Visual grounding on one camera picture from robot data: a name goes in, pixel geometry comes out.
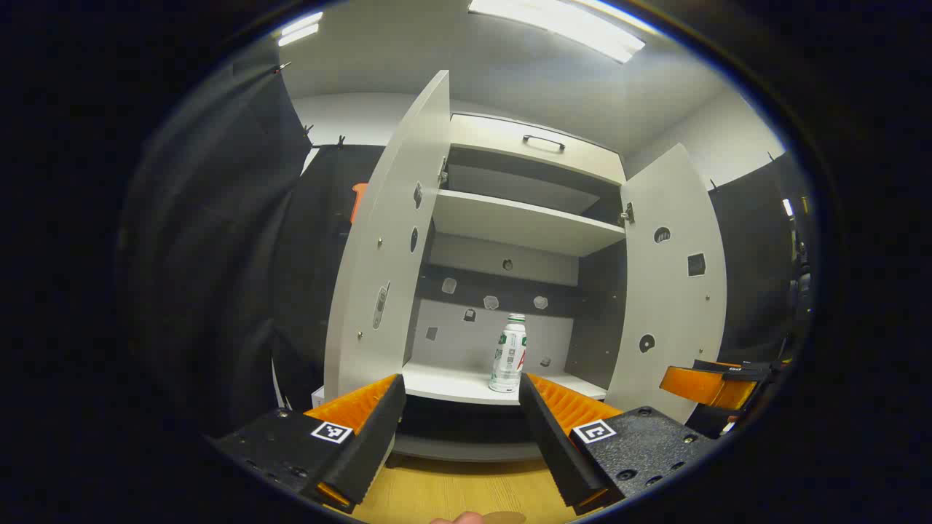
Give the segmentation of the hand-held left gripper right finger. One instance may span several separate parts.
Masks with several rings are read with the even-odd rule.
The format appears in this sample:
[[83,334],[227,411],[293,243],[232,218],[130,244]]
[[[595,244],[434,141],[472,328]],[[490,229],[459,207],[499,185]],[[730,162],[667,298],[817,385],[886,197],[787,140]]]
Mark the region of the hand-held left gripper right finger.
[[564,504],[576,515],[659,490],[716,450],[716,441],[653,407],[620,411],[524,373],[518,401]]

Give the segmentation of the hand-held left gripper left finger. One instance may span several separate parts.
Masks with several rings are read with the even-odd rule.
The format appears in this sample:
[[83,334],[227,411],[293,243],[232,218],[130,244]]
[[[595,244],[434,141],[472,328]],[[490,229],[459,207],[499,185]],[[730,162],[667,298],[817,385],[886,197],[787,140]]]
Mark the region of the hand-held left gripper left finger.
[[352,513],[392,452],[405,404],[396,373],[306,412],[273,409],[213,444],[283,490]]

